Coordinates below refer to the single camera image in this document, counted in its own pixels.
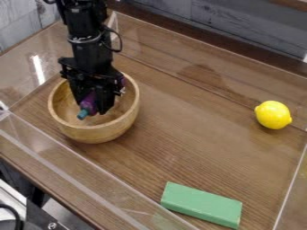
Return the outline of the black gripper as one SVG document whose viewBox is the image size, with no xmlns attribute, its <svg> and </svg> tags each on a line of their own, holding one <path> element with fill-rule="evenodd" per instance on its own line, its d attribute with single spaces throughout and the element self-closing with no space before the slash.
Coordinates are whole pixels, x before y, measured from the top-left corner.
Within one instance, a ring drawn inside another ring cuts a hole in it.
<svg viewBox="0 0 307 230">
<path fill-rule="evenodd" d="M 69 40 L 73 45 L 74 56 L 61 57 L 58 62 L 63 67 L 62 77 L 69 81 L 77 103 L 81 103 L 95 85 L 97 105 L 101 115 L 106 114 L 114 106 L 115 93 L 109 85 L 125 76 L 113 66 L 113 53 L 115 49 L 110 39 Z"/>
</svg>

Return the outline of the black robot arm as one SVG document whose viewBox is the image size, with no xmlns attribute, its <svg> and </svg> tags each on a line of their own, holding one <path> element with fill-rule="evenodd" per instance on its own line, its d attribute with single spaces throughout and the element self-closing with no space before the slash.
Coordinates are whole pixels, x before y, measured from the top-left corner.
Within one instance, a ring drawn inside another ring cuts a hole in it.
<svg viewBox="0 0 307 230">
<path fill-rule="evenodd" d="M 105 22 L 109 18 L 105 0 L 43 0 L 55 4 L 67 27 L 67 41 L 74 56 L 61 57 L 61 75 L 79 106 L 77 117 L 106 114 L 115 104 L 115 97 L 125 93 L 125 74 L 113 66 L 113 34 L 121 34 Z"/>
</svg>

